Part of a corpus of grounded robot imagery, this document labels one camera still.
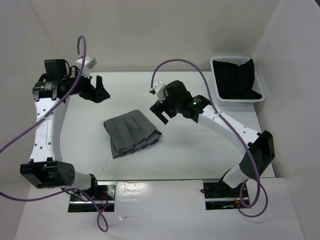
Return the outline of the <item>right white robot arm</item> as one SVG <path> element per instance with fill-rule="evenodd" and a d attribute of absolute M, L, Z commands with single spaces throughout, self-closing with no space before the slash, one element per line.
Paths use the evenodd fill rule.
<path fill-rule="evenodd" d="M 157 101 L 150 110 L 164 123 L 181 114 L 197 124 L 208 127 L 232 143 L 243 154 L 239 164 L 229 169 L 220 179 L 219 192 L 231 196 L 237 187 L 249 179 L 261 176 L 275 158 L 273 136 L 268 131 L 258 132 L 218 108 L 202 95 L 192 96 L 183 82 L 153 83 L 150 92 Z"/>

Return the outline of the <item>grey pleated skirt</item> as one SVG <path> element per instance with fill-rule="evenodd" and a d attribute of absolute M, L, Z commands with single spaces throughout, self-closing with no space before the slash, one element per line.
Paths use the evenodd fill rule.
<path fill-rule="evenodd" d="M 152 146 L 162 133 L 138 109 L 103 122 L 110 137 L 112 157 L 119 158 Z"/>

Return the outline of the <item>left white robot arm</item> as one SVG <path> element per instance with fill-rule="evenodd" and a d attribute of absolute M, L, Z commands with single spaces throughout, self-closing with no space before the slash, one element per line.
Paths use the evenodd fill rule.
<path fill-rule="evenodd" d="M 70 100 L 66 94 L 94 103 L 110 98 L 101 76 L 96 77 L 96 85 L 91 85 L 90 71 L 96 63 L 92 56 L 81 57 L 72 66 L 64 59 L 44 62 L 45 73 L 32 89 L 38 122 L 33 150 L 29 162 L 20 166 L 21 175 L 37 189 L 80 189 L 88 200 L 100 193 L 95 176 L 77 172 L 61 153 L 61 131 Z"/>

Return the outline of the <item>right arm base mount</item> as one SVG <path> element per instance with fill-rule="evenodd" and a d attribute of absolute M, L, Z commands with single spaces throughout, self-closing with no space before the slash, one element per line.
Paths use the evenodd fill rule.
<path fill-rule="evenodd" d="M 240 201 L 241 184 L 230 188 L 218 180 L 205 180 L 200 192 L 204 195 L 205 208 L 209 210 L 237 209 Z"/>

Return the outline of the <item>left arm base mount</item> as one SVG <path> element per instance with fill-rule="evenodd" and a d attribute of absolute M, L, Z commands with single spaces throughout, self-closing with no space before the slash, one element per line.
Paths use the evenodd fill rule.
<path fill-rule="evenodd" d="M 95 213 L 96 207 L 88 198 L 80 192 L 69 194 L 68 213 Z M 116 183 L 98 183 L 97 193 L 90 195 L 97 207 L 102 212 L 114 212 L 115 210 Z"/>

